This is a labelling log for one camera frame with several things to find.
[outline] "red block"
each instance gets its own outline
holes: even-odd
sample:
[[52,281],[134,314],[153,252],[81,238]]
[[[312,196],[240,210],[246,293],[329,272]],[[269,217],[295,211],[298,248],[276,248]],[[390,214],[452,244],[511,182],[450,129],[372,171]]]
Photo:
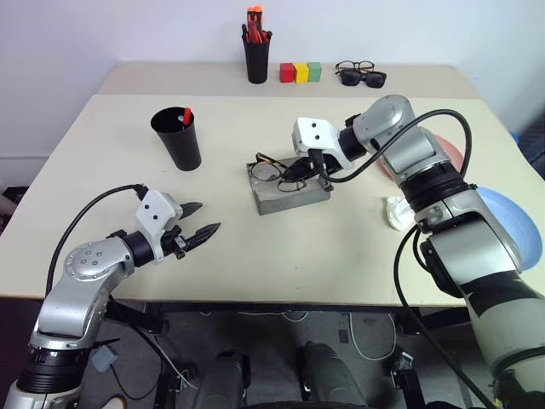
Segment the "red block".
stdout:
[[290,62],[283,62],[280,64],[280,82],[281,83],[293,83],[295,76],[295,67]]

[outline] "yellow block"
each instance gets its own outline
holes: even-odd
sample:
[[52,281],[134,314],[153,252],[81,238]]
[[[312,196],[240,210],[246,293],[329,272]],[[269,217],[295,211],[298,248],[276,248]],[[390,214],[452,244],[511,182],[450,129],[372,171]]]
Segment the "yellow block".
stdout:
[[308,65],[306,62],[298,62],[295,67],[295,82],[305,83],[308,81]]

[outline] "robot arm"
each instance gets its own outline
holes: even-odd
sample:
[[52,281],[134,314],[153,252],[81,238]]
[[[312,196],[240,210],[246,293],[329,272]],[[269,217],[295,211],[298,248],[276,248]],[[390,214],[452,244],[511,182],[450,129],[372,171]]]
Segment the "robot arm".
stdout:
[[110,294],[136,267],[159,263],[171,253],[182,258],[211,237],[219,223],[188,239],[177,225],[201,206],[179,205],[169,194],[149,190],[136,212],[136,232],[119,231],[70,252],[59,282],[43,302],[25,367],[4,408],[77,407],[83,371]]
[[[308,155],[299,165],[309,165],[312,176],[349,169],[355,159],[376,153],[414,119],[409,101],[400,95],[381,98],[350,118],[344,130],[327,121],[299,118],[294,147],[297,154]],[[416,213],[419,228],[430,234],[421,250],[435,283],[468,305],[496,379],[496,397],[509,408],[541,407],[545,300],[519,277],[520,256],[513,239],[425,128],[407,129],[381,159]]]

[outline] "blue plate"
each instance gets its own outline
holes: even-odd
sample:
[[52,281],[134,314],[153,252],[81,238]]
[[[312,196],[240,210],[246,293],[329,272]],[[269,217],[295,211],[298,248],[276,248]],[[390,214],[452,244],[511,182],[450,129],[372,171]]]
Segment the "blue plate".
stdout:
[[490,211],[519,247],[522,269],[534,267],[542,255],[542,236],[531,218],[511,199],[485,187],[477,188]]

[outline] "white tissue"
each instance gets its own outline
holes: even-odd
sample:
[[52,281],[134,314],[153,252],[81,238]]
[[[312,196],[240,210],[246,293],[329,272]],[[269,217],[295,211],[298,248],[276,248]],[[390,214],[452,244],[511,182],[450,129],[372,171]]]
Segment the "white tissue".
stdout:
[[395,196],[387,198],[386,216],[396,230],[404,230],[415,221],[415,212],[407,200]]

